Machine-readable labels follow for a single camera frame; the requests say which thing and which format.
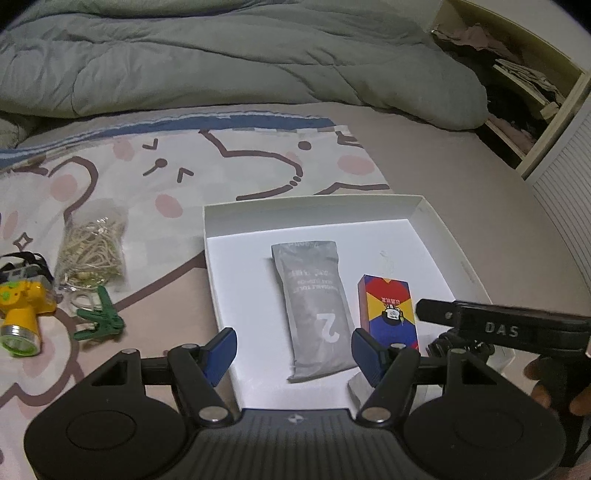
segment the plastic bag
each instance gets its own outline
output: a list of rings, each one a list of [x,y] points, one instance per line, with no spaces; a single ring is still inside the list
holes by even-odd
[[[76,210],[66,222],[57,257],[56,283],[70,291],[125,283],[121,238],[127,210],[111,199],[98,199]]]
[[[294,350],[290,381],[310,380],[356,367],[351,354],[353,320],[339,277],[336,243],[271,247],[285,294]]]

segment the colorful box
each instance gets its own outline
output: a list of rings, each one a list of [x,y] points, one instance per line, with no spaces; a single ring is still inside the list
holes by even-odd
[[[408,283],[364,275],[358,290],[361,328],[384,346],[403,343],[418,350]]]

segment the gray package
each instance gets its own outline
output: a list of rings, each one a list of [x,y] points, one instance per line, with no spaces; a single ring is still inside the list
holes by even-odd
[[[356,367],[351,354],[353,321],[339,277],[336,243],[271,247],[283,283],[294,352],[290,381],[310,380]]]

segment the blue stripe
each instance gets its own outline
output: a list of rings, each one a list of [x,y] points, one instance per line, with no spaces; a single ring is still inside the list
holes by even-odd
[[[175,130],[223,130],[228,128],[269,128],[280,130],[295,130],[300,128],[326,128],[335,124],[329,118],[314,118],[303,116],[288,116],[282,114],[241,114],[241,113],[208,113],[192,114],[180,118],[165,118],[156,121],[136,124],[120,125],[104,130],[86,132],[84,134],[67,137],[45,145],[28,148],[14,148],[0,150],[0,168],[6,168],[17,162],[43,153],[52,148],[83,140],[97,140],[115,137],[117,135],[144,134]]]

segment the cartoon print bedsheet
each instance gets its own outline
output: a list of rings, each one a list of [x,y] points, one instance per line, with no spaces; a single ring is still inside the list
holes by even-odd
[[[76,209],[99,198],[128,209],[127,285],[111,295],[126,322],[124,334],[117,341],[77,343],[70,339],[77,321],[61,304],[55,315],[40,318],[41,354],[16,359],[0,349],[0,479],[34,479],[22,449],[28,422],[119,350],[160,356],[216,333],[203,205],[389,191],[355,137],[328,119],[242,113],[190,120],[15,151],[19,162],[0,177],[0,253],[39,252],[52,268],[64,221]],[[219,388],[229,400],[228,382]],[[166,388],[148,394],[172,403]]]

